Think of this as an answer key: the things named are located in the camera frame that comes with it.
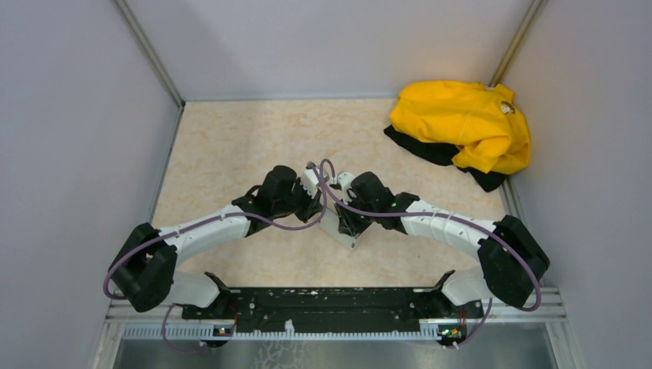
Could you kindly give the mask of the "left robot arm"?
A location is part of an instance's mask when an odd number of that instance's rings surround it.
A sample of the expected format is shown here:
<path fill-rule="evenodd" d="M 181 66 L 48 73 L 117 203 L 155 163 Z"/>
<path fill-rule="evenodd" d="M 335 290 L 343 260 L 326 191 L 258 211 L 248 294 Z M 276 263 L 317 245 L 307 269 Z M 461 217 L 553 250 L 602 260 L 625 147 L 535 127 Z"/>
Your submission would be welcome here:
<path fill-rule="evenodd" d="M 212 318 L 225 316 L 231 306 L 228 288 L 213 274 L 183 272 L 180 265 L 268 227 L 287 230 L 280 218 L 301 221 L 294 231 L 316 225 L 326 212 L 329 180 L 328 172 L 313 163 L 301 174 L 277 165 L 261 184 L 213 214 L 171 227 L 136 226 L 108 268 L 104 294 L 128 301 L 137 312 L 173 304 L 201 308 Z"/>

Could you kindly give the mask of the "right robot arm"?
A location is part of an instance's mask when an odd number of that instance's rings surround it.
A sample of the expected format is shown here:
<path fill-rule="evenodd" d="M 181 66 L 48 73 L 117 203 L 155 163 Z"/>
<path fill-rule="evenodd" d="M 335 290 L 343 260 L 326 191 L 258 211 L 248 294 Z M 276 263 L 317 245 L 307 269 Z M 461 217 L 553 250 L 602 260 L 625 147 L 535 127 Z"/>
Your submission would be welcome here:
<path fill-rule="evenodd" d="M 540 280 L 550 260 L 520 218 L 489 221 L 446 211 L 415 194 L 393 193 L 370 171 L 342 172 L 329 186 L 343 194 L 338 207 L 356 231 L 377 223 L 446 244 L 478 262 L 475 268 L 452 272 L 437 287 L 433 306 L 439 315 L 452 317 L 463 304 L 490 298 L 526 312 L 542 304 Z"/>

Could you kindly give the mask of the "white cardboard box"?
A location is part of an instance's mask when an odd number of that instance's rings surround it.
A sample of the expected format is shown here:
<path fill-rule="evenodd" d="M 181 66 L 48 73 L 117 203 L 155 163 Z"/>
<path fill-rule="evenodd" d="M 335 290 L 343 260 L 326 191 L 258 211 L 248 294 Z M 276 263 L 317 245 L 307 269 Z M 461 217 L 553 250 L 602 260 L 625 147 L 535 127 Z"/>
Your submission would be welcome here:
<path fill-rule="evenodd" d="M 326 209 L 319 228 L 346 249 L 353 251 L 369 225 L 359 214 L 337 205 L 334 210 Z"/>

